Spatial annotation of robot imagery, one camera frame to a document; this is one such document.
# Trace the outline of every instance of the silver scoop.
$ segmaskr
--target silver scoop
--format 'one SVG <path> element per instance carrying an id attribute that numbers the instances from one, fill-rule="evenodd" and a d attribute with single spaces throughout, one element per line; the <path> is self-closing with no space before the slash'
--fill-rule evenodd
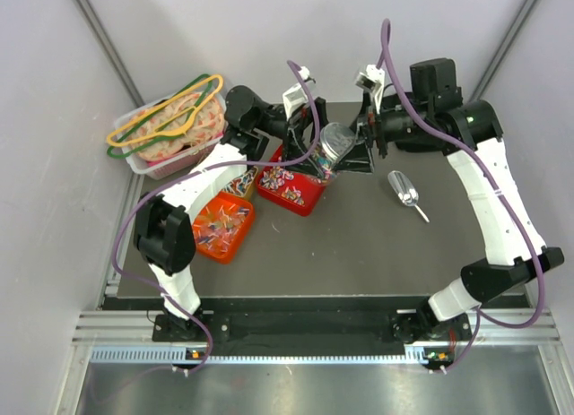
<path id="1" fill-rule="evenodd" d="M 408 207 L 414 207 L 425 221 L 430 222 L 429 217 L 417 205 L 419 193 L 414 189 L 413 183 L 404 173 L 396 170 L 391 171 L 388 174 L 388 183 L 391 184 L 402 204 Z"/>

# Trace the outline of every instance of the gray surface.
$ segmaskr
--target gray surface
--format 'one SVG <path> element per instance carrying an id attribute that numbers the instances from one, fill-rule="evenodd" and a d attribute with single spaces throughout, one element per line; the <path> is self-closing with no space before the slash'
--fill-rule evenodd
<path id="1" fill-rule="evenodd" d="M 547 273 L 547 305 L 574 363 L 574 0 L 542 0 L 484 95 L 506 132 L 510 168 L 532 222 L 566 264 Z"/>
<path id="2" fill-rule="evenodd" d="M 84 390 L 77 413 L 557 414 L 538 354 L 537 348 L 474 348 L 447 376 L 419 366 L 210 366 L 188 379 L 159 371 L 105 405 L 95 405 Z M 91 365 L 88 377 L 104 399 L 147 368 Z"/>
<path id="3" fill-rule="evenodd" d="M 358 108 L 334 104 L 329 118 L 349 122 Z M 393 169 L 413 181 L 430 224 L 399 203 L 387 182 Z M 147 180 L 143 190 L 157 185 Z M 484 257 L 465 190 L 440 153 L 392 150 L 378 160 L 375 175 L 342 174 L 308 217 L 257 195 L 253 204 L 256 220 L 230 264 L 201 255 L 194 259 L 200 296 L 426 294 L 442 289 L 462 266 Z M 154 279 L 131 245 L 126 269 Z M 118 295 L 157 297 L 157 291 L 124 279 Z"/>

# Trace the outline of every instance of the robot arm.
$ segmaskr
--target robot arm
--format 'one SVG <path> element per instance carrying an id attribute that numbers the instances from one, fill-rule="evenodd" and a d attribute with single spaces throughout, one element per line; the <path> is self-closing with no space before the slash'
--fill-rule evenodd
<path id="1" fill-rule="evenodd" d="M 207 158 L 192 171 L 213 164 L 245 161 L 247 156 L 230 143 L 217 144 Z M 155 274 L 167 295 L 193 314 L 200 300 L 191 277 L 190 262 L 196 252 L 191 224 L 199 212 L 247 165 L 227 166 L 202 172 L 192 179 L 166 189 L 153 198 L 135 218 L 135 246 Z M 176 322 L 187 318 L 165 300 L 165 309 Z"/>

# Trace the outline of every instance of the purple cable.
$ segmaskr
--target purple cable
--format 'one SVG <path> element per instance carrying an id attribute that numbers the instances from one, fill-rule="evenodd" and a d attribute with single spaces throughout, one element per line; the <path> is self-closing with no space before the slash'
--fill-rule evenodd
<path id="1" fill-rule="evenodd" d="M 391 42 L 391 21 L 386 18 L 383 21 L 383 26 L 381 28 L 380 31 L 380 46 L 381 48 L 383 48 L 385 46 L 385 44 L 388 44 Z M 378 61 L 377 61 L 377 68 L 380 68 L 383 66 L 383 63 L 385 62 L 385 53 L 381 52 L 380 56 L 378 57 Z"/>
<path id="2" fill-rule="evenodd" d="M 474 326 L 473 335 L 470 337 L 470 340 L 468 341 L 468 343 L 466 344 L 465 348 L 460 353 L 460 355 L 458 355 L 458 357 L 455 358 L 455 360 L 452 362 L 452 364 L 450 366 L 445 367 L 445 369 L 444 369 L 445 374 L 450 372 L 456 366 L 458 366 L 458 364 L 463 360 L 463 358 L 466 357 L 466 354 L 472 348 L 473 343 L 476 340 L 476 336 L 478 336 L 478 330 L 480 328 L 481 328 L 481 315 L 480 315 L 480 312 L 478 311 L 478 309 L 476 309 L 476 325 Z"/>
<path id="3" fill-rule="evenodd" d="M 313 153 L 313 151 L 317 148 L 318 143 L 319 143 L 319 134 L 320 134 L 320 123 L 319 123 L 319 115 L 317 112 L 317 106 L 315 105 L 315 101 L 313 100 L 313 96 L 311 94 L 311 91 L 309 90 L 309 87 L 307 86 L 307 84 L 305 83 L 305 81 L 301 78 L 300 74 L 299 74 L 299 70 L 300 70 L 300 66 L 293 63 L 292 61 L 287 61 L 287 65 L 289 66 L 289 68 L 291 68 L 291 70 L 293 71 L 293 74 L 295 75 L 295 78 L 297 79 L 297 82 L 301 85 L 301 88 L 303 89 L 303 91 L 305 92 L 305 95 L 307 96 L 307 100 L 309 101 L 309 105 L 311 108 L 311 114 L 313 115 L 313 126 L 315 128 L 315 133 L 313 136 L 313 141 L 311 142 L 311 145 L 309 146 L 309 150 L 307 152 L 305 152 L 302 156 L 298 157 L 295 160 L 288 160 L 288 161 L 279 161 L 279 162 L 265 162 L 265 161 L 228 161 L 228 162 L 220 162 L 217 164 L 213 164 L 212 166 L 207 166 L 203 171 L 209 171 L 209 170 L 214 170 L 214 169 L 219 169 L 221 167 L 228 167 L 228 166 L 243 166 L 243 165 L 249 165 L 249 166 L 264 166 L 264 167 L 286 167 L 286 166 L 292 166 L 295 164 L 299 164 L 300 162 L 303 162 L 304 160 L 306 160 L 307 158 L 309 158 L 311 156 L 311 154 Z M 137 212 L 144 207 L 144 205 L 150 201 L 150 199 L 152 199 L 155 195 L 159 194 L 162 191 L 165 191 L 166 189 L 180 183 L 183 182 L 185 180 L 191 179 L 192 177 L 195 177 L 197 175 L 200 175 L 203 171 L 195 171 L 193 173 L 189 173 L 185 176 L 182 177 L 178 177 L 175 180 L 172 180 L 170 182 L 168 182 L 167 184 L 164 184 L 162 186 L 160 186 L 159 188 L 154 189 L 153 191 L 151 191 L 150 193 L 148 193 L 146 196 L 144 196 L 139 203 L 134 207 L 134 209 L 127 215 L 126 220 L 124 220 L 124 222 L 122 222 L 120 228 L 119 228 L 119 232 L 116 235 L 116 239 L 114 240 L 114 245 L 112 247 L 112 253 L 111 253 L 111 265 L 114 268 L 114 270 L 116 272 L 118 272 L 121 276 L 123 277 L 127 277 L 127 278 L 131 278 L 131 279 L 135 279 L 137 281 L 140 281 L 142 283 L 145 283 L 146 285 L 150 285 L 151 287 L 154 287 L 155 289 L 157 289 L 161 295 L 163 295 L 165 297 L 165 299 L 167 299 L 177 310 L 179 310 L 183 315 L 187 316 L 189 319 L 191 319 L 195 324 L 197 324 L 197 326 L 199 326 L 199 328 L 202 329 L 202 331 L 205 333 L 205 336 L 207 337 L 207 351 L 204 355 L 204 357 L 201 359 L 200 363 L 198 365 L 196 365 L 195 367 L 193 367 L 192 369 L 189 370 L 189 373 L 195 373 L 197 370 L 199 370 L 200 368 L 202 368 L 205 365 L 205 362 L 207 361 L 207 359 L 209 358 L 209 356 L 212 353 L 213 350 L 213 337 L 212 335 L 209 333 L 209 330 L 207 329 L 207 327 L 201 322 L 199 321 L 197 318 L 195 318 L 190 312 L 187 312 L 186 309 L 184 309 L 178 302 L 176 302 L 173 298 L 171 298 L 166 291 L 161 287 L 161 285 L 159 285 L 158 283 L 151 281 L 149 279 L 145 279 L 142 278 L 141 276 L 138 276 L 132 272 L 127 272 L 125 270 L 123 270 L 120 266 L 119 263 L 117 262 L 117 253 L 119 251 L 119 247 L 121 245 L 121 241 L 124 237 L 124 235 L 127 232 L 127 227 L 129 226 L 129 223 L 132 221 L 132 219 L 135 217 L 135 215 L 137 214 Z"/>
<path id="4" fill-rule="evenodd" d="M 401 104 L 403 105 L 404 109 L 407 111 L 407 113 L 413 119 L 413 121 L 416 123 L 416 125 L 418 125 L 423 131 L 425 131 L 426 133 L 428 133 L 434 137 L 439 138 L 440 140 L 443 140 L 447 143 L 453 144 L 458 149 L 460 149 L 461 151 L 466 152 L 474 160 L 474 162 L 476 162 L 478 167 L 483 171 L 484 177 L 486 177 L 486 179 L 489 181 L 489 183 L 492 186 L 492 189 L 494 191 L 499 191 L 500 188 L 499 188 L 498 184 L 496 183 L 494 176 L 488 170 L 488 167 L 486 167 L 486 164 L 483 163 L 483 161 L 476 154 L 476 152 L 474 152 L 471 148 L 469 148 L 464 143 L 460 142 L 455 137 L 452 137 L 448 134 L 442 133 L 441 131 L 437 130 L 436 128 L 433 128 L 432 126 L 428 125 L 426 122 L 424 122 L 424 120 L 416 112 L 413 105 L 411 104 L 409 99 L 406 97 L 406 94 L 404 93 L 403 86 L 401 85 L 401 83 L 398 80 L 398 75 L 396 74 L 395 66 L 393 65 L 393 60 L 391 58 L 390 50 L 388 48 L 388 38 L 390 38 L 390 28 L 391 28 L 390 20 L 385 19 L 383 21 L 383 25 L 381 27 L 381 32 L 380 32 L 381 44 L 383 47 L 381 58 L 385 61 L 385 65 L 387 66 L 388 75 L 391 77 L 391 81 L 395 85 L 396 93 L 399 96 L 399 98 L 401 100 Z M 533 313 L 532 317 L 522 324 L 503 323 L 502 321 L 499 321 L 498 319 L 495 319 L 489 315 L 486 315 L 480 309 L 478 310 L 478 312 L 485 319 L 488 319 L 489 321 L 491 321 L 492 323 L 495 323 L 496 325 L 501 325 L 501 326 L 507 327 L 507 328 L 526 328 L 526 327 L 529 327 L 530 325 L 534 324 L 538 320 L 538 318 L 540 317 L 540 314 L 542 314 L 542 311 L 544 309 L 544 298 L 545 298 L 544 273 L 542 270 L 542 265 L 540 264 L 540 260 L 538 259 L 538 254 L 536 253 L 535 247 L 532 245 L 532 241 L 530 240 L 530 237 L 528 236 L 526 229 L 522 225 L 522 222 L 520 222 L 520 219 L 518 218 L 517 214 L 514 212 L 514 209 L 512 209 L 512 206 L 510 205 L 509 201 L 504 196 L 504 193 L 499 195 L 499 199 L 500 199 L 500 202 L 502 203 L 502 205 L 504 206 L 504 208 L 509 213 L 510 218 L 514 221 L 515 225 L 517 226 L 518 231 L 520 232 L 520 235 L 522 236 L 522 238 L 524 239 L 524 241 L 526 243 L 526 247 L 528 248 L 528 252 L 530 253 L 530 256 L 532 257 L 532 262 L 535 266 L 535 271 L 536 271 L 536 278 L 538 279 L 538 303 L 536 304 L 536 309 L 535 309 L 535 312 Z"/>

